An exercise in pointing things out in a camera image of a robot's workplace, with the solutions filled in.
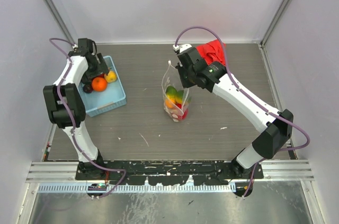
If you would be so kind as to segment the yellow green mango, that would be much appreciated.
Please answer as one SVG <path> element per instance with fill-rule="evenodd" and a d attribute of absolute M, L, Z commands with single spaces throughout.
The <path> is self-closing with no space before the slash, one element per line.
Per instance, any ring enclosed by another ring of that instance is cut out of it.
<path fill-rule="evenodd" d="M 164 108 L 174 110 L 177 107 L 178 109 L 186 111 L 191 101 L 192 97 L 188 92 L 169 86 L 165 91 Z"/>

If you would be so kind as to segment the clear dotted zip bag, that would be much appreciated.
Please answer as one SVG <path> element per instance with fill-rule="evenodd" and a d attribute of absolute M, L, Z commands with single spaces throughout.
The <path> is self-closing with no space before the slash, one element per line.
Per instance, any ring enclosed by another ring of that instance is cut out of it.
<path fill-rule="evenodd" d="M 183 121 L 189 112 L 192 97 L 189 89 L 182 86 L 177 69 L 170 60 L 161 86 L 164 111 L 174 122 Z"/>

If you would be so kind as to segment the red apple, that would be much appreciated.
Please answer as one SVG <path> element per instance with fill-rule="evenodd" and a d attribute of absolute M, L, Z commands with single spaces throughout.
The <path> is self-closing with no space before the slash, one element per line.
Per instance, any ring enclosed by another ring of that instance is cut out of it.
<path fill-rule="evenodd" d="M 172 113 L 172 119 L 175 121 L 175 122 L 180 122 L 180 121 L 183 121 L 187 114 L 188 114 L 188 109 L 186 109 L 183 114 L 179 114 L 178 113 L 178 110 L 173 110 L 173 113 Z"/>

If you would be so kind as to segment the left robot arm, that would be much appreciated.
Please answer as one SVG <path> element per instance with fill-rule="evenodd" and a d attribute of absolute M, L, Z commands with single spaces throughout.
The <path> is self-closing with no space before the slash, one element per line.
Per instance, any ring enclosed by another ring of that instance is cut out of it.
<path fill-rule="evenodd" d="M 93 144 L 85 125 L 85 105 L 79 93 L 81 83 L 91 83 L 109 69 L 96 43 L 81 38 L 65 53 L 67 62 L 59 78 L 43 88 L 43 96 L 51 123 L 57 125 L 70 138 L 78 154 L 78 172 L 95 180 L 109 174 L 103 157 Z"/>

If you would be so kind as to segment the yellow lemon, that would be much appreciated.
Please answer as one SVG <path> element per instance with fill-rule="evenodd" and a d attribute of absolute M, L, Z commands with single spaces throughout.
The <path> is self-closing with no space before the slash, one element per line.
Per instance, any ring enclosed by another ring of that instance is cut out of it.
<path fill-rule="evenodd" d="M 118 77 L 114 71 L 110 70 L 107 74 L 104 74 L 104 79 L 107 83 L 113 83 L 118 79 Z"/>

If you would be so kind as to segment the small dark plum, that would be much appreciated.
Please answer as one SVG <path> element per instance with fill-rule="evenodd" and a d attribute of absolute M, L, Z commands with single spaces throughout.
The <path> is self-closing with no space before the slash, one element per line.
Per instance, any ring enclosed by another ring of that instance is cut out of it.
<path fill-rule="evenodd" d="M 93 88 L 91 84 L 84 84 L 82 89 L 83 89 L 83 92 L 86 94 L 90 94 L 93 92 Z"/>

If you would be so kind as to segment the green orange fruit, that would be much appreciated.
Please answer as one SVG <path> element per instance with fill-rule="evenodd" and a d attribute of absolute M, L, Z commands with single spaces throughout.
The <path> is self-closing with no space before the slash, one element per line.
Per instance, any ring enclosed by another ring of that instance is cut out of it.
<path fill-rule="evenodd" d="M 165 94 L 167 96 L 167 98 L 172 102 L 172 103 L 176 103 L 176 96 L 177 96 L 177 90 L 175 87 L 169 85 L 166 88 Z"/>

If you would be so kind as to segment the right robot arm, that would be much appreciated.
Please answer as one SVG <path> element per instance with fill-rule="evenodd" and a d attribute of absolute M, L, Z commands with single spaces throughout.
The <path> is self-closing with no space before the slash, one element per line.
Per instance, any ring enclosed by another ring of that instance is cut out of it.
<path fill-rule="evenodd" d="M 279 111 L 266 104 L 252 92 L 244 95 L 245 87 L 218 61 L 208 64 L 197 48 L 190 44 L 173 47 L 179 62 L 176 69 L 182 86 L 198 86 L 230 103 L 260 133 L 232 161 L 231 170 L 238 178 L 245 178 L 253 165 L 262 159 L 271 159 L 286 144 L 292 134 L 293 114 Z"/>

